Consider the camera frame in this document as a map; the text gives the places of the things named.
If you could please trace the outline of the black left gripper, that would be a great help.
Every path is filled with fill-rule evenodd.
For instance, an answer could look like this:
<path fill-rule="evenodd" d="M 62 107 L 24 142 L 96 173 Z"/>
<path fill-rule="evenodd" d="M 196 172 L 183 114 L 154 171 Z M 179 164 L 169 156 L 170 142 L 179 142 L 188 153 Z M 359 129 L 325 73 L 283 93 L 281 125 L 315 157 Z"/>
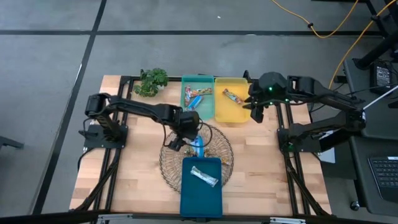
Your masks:
<path fill-rule="evenodd" d="M 169 149 L 178 152 L 180 147 L 186 144 L 184 138 L 194 140 L 198 134 L 199 123 L 200 117 L 196 111 L 176 111 L 172 130 L 181 137 L 171 140 L 169 143 Z"/>

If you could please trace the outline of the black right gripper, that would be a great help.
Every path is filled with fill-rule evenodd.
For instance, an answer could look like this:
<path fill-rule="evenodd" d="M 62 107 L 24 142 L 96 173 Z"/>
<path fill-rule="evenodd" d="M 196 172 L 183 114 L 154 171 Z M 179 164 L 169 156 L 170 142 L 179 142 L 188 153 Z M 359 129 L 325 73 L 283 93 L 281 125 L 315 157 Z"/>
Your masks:
<path fill-rule="evenodd" d="M 261 103 L 264 101 L 264 91 L 259 86 L 259 82 L 252 82 L 249 87 L 249 97 L 245 99 L 245 103 L 250 103 L 243 105 L 244 109 L 251 110 L 251 118 L 257 122 L 262 123 L 264 115 L 264 107 Z"/>

